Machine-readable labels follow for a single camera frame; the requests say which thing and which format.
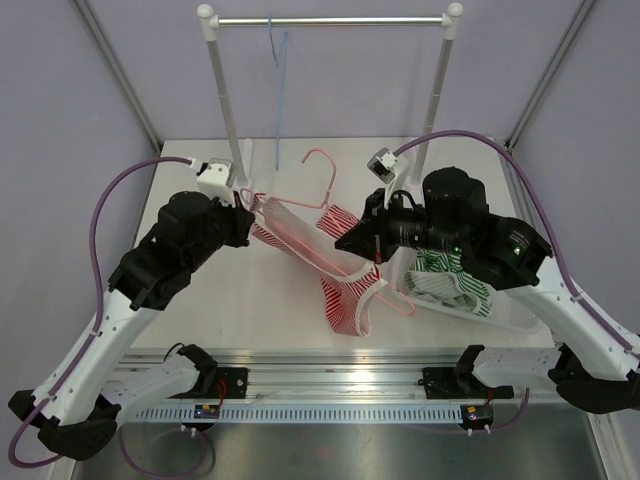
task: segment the red wire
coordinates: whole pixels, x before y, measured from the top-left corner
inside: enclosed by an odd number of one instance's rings
[[[227,384],[224,383],[224,380],[218,380],[216,387],[218,387],[218,393],[220,394],[220,403],[218,403],[218,410],[220,410],[222,408],[222,403],[224,402],[224,399],[227,396]]]

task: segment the black bracket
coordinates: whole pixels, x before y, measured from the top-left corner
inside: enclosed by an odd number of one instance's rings
[[[215,380],[208,390],[204,392],[181,393],[171,398],[203,398],[207,400],[220,399],[220,391],[218,390],[218,382],[224,381],[227,387],[225,400],[243,400],[247,398],[247,384],[249,383],[249,369],[241,367],[218,367],[216,370]]]
[[[495,420],[495,412],[493,405],[489,402],[483,405],[465,405],[460,407],[462,423],[460,428],[465,431],[469,430],[486,430],[487,427],[493,425]]]
[[[429,400],[494,399],[514,398],[513,387],[489,388],[473,377],[461,379],[454,367],[426,367],[418,385],[424,387]]]
[[[34,401],[33,390],[22,390],[11,397],[9,408],[24,421],[35,408]],[[80,423],[60,426],[57,418],[48,419],[39,413],[31,425],[39,429],[38,438],[51,452],[83,461],[111,441],[118,429],[116,417],[119,411],[120,405],[112,405],[100,395],[89,418]]]
[[[560,359],[549,370],[558,394],[574,407],[601,415],[640,408],[640,374],[630,371],[626,381],[592,377],[569,347],[560,348]]]

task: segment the purple wall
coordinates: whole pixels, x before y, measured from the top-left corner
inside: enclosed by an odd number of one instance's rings
[[[207,48],[204,0],[92,0],[164,139],[224,138]],[[439,14],[449,0],[211,0],[221,16]],[[436,128],[505,137],[578,0],[463,0]],[[293,28],[285,137],[415,135],[422,129],[442,29]],[[279,43],[282,29],[275,29]],[[223,30],[220,48],[238,131],[273,137],[276,79],[266,28]]]
[[[151,155],[71,2],[0,2],[0,478],[18,389],[41,383],[95,309],[87,251],[93,206],[109,180]],[[106,275],[132,238],[146,178],[119,189],[99,227]],[[19,453],[47,452],[29,431]]]
[[[640,3],[635,0],[598,4],[516,151],[547,206],[573,276],[614,318],[636,332],[638,18]],[[618,418],[629,444],[638,444],[640,412],[624,412]],[[639,447],[632,447],[636,461],[639,452]]]

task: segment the metal rail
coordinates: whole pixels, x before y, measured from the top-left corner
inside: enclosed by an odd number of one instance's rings
[[[291,18],[218,18],[218,27],[375,27],[442,26],[443,15],[435,17],[291,17]]]

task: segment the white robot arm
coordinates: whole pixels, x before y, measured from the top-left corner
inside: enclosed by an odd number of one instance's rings
[[[592,413],[640,406],[640,337],[613,320],[562,272],[559,252],[533,227],[489,213],[482,182],[455,167],[424,178],[424,206],[398,190],[396,180],[404,178],[408,168],[400,155],[445,136],[471,137],[491,146],[517,167],[532,193],[513,157],[492,140],[462,130],[426,135],[393,153],[383,149],[371,159],[369,169],[387,187],[367,198],[362,219],[336,241],[336,248],[376,263],[390,260],[401,246],[459,254],[466,272],[524,304],[563,343],[546,350],[472,345],[448,373],[442,368],[423,370],[427,396],[428,385],[450,392],[451,399],[486,398],[486,387],[522,386],[555,389]],[[409,198],[411,208],[404,206],[403,197]]]
[[[16,392],[9,402],[54,453],[86,460],[140,411],[177,394],[211,394],[217,362],[195,345],[128,381],[107,383],[134,340],[189,285],[193,272],[223,246],[249,245],[254,216],[230,188],[230,164],[191,159],[191,168],[200,192],[171,197],[149,233],[122,257],[109,278],[101,322],[94,316],[49,378],[35,390]]]

